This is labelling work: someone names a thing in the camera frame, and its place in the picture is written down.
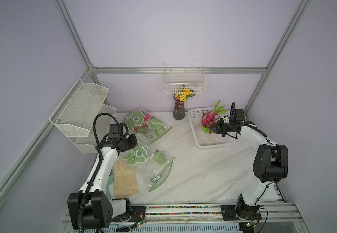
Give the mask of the green-print zip-top bag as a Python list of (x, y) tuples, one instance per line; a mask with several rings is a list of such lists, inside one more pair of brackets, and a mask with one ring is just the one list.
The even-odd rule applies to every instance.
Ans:
[(150, 143), (156, 142), (172, 129), (171, 126), (143, 108), (127, 113), (123, 118), (123, 123), (127, 125), (130, 132), (137, 134), (137, 137), (144, 138)]
[(153, 145), (138, 143), (134, 148), (122, 152), (122, 161), (146, 183), (149, 192), (161, 186), (168, 178), (175, 158)]

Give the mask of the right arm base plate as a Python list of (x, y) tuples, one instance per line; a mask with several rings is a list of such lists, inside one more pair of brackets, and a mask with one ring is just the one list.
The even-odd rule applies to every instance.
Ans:
[(261, 220), (258, 206), (221, 205), (224, 220)]

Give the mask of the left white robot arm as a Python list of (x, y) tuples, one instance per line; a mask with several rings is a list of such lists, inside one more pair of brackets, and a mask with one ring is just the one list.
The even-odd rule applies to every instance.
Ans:
[(128, 221), (132, 217), (131, 202), (128, 198), (112, 199), (107, 196), (108, 180), (121, 152), (135, 148), (138, 143), (135, 135), (129, 134), (126, 124), (106, 113), (115, 122), (110, 124), (109, 132), (99, 139), (96, 131), (97, 120), (104, 116), (99, 113), (92, 125), (96, 141), (96, 160), (83, 186), (76, 193), (71, 193), (67, 200), (71, 224), (74, 230), (83, 233), (95, 229), (101, 233), (113, 220), (120, 217)]

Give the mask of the pink dragon fruit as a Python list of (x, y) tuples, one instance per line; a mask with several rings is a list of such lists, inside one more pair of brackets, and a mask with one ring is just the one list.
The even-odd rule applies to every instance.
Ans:
[(214, 126), (220, 118), (220, 115), (227, 113), (227, 110), (225, 110), (224, 108), (225, 106), (220, 106), (220, 101), (217, 101), (211, 111), (203, 111), (201, 119), (202, 127), (209, 128)]
[(204, 131), (205, 134), (218, 134), (216, 126), (202, 126), (201, 127)]

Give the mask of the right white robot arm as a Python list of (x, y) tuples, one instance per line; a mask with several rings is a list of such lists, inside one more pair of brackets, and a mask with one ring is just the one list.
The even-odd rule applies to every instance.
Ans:
[(262, 218), (259, 212), (262, 197), (270, 187), (288, 175), (288, 148), (273, 142), (252, 121), (246, 120), (243, 109), (237, 109), (235, 102), (231, 104), (230, 116), (220, 118), (210, 131), (222, 137), (236, 133), (255, 147), (256, 156), (252, 164), (255, 178), (247, 190), (239, 195), (236, 204), (222, 205), (221, 212), (224, 220), (258, 222)]

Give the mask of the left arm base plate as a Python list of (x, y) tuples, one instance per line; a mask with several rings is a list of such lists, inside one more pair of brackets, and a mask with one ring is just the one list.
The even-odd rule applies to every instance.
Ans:
[(126, 211), (122, 215), (118, 215), (112, 219), (112, 222), (137, 222), (146, 215), (145, 206), (132, 206), (131, 210)]

